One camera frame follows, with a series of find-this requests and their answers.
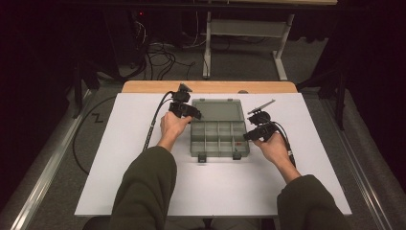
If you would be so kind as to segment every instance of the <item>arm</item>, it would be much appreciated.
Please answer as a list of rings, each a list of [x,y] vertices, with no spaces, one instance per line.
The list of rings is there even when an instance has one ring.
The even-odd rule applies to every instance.
[[[278,196],[282,229],[350,229],[325,186],[313,175],[301,176],[292,165],[279,133],[267,142],[256,140],[254,144],[277,167],[287,184]]]
[[[191,117],[168,112],[161,119],[162,137],[128,167],[113,205],[110,229],[164,229],[176,183],[176,163],[170,151]]]

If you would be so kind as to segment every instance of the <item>white table surface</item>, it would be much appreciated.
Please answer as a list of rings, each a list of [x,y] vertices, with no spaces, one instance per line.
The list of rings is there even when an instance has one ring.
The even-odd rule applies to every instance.
[[[345,215],[351,214],[337,176],[308,113],[302,94],[193,94],[192,99],[240,99],[246,118],[255,107],[264,108],[280,123],[289,138],[302,174],[314,174],[333,195]],[[101,139],[75,215],[110,215],[114,198],[129,164],[142,151],[153,114],[163,94],[119,94]],[[160,138],[162,106],[149,145]],[[247,131],[255,126],[246,121]],[[197,163],[190,154],[190,126],[178,138],[172,153],[178,167],[177,182],[169,205],[172,217],[269,217],[277,211],[277,196],[284,188],[282,176],[260,150],[250,143],[241,160],[208,157]]]

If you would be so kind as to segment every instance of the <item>hand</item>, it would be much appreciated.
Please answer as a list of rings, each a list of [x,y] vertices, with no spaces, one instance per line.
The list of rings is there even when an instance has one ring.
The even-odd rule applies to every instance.
[[[172,147],[180,134],[185,130],[186,125],[192,120],[191,116],[178,118],[172,112],[167,112],[161,118],[161,140],[158,146],[172,150]]]
[[[256,140],[254,141],[254,144],[262,150],[265,158],[278,168],[286,183],[301,176],[293,166],[292,162],[290,162],[286,145],[282,136],[278,132],[275,132],[268,141],[263,142],[261,140]]]

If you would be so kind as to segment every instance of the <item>clear plastic organizer box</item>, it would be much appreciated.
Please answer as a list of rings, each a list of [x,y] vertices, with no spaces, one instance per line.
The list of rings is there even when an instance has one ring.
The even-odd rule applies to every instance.
[[[191,123],[191,154],[208,157],[239,159],[250,152],[244,115],[240,100],[194,99],[192,105],[200,110],[201,120]]]

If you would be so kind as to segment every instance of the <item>dark green sleeve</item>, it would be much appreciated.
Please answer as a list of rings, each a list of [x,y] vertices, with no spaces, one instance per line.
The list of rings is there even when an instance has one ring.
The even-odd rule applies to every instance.
[[[164,229],[176,183],[170,152],[152,147],[128,167],[116,194],[110,229]]]
[[[282,230],[350,229],[334,198],[314,175],[301,176],[278,196]]]

